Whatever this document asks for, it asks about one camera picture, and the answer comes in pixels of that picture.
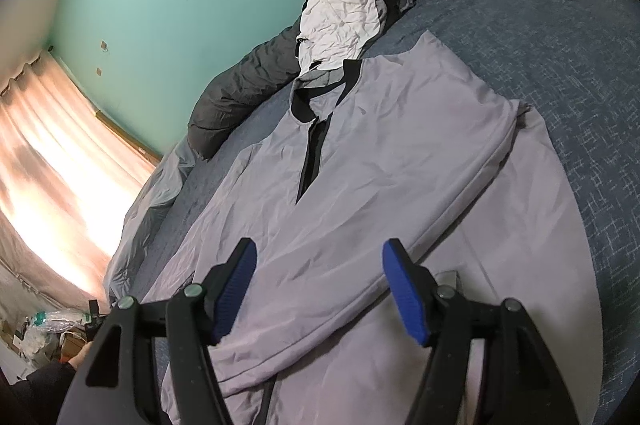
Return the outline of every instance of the sunlit curtain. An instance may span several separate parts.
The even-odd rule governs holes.
[[[47,52],[0,97],[0,137],[6,220],[56,276],[104,300],[102,276],[153,166],[95,118]],[[44,271],[29,279],[37,289],[50,283]]]

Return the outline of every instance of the person's arm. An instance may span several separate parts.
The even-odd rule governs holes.
[[[16,399],[38,425],[56,425],[66,392],[90,344],[68,363],[50,363],[11,386]]]

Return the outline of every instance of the mattress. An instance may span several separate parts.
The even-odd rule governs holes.
[[[586,228],[604,328],[594,423],[615,410],[640,363],[640,3],[637,0],[419,0],[366,56],[410,49],[430,30],[499,94],[535,106]],[[134,282],[142,297],[175,253],[241,148],[287,108],[288,88],[260,106],[210,162],[198,163]],[[166,368],[158,348],[159,370]]]

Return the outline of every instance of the person's hand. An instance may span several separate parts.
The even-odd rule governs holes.
[[[86,354],[89,352],[89,349],[91,348],[91,344],[93,344],[93,342],[87,342],[86,344],[84,344],[84,347],[80,349],[80,352],[77,355],[75,355],[71,360],[69,360],[69,365],[73,367],[76,371],[80,369],[80,366],[82,365],[84,359],[86,358]]]

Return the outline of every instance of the beige curtain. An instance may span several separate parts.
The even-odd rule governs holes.
[[[153,166],[47,52],[0,96],[0,137],[0,264],[56,303],[105,302],[102,276]]]

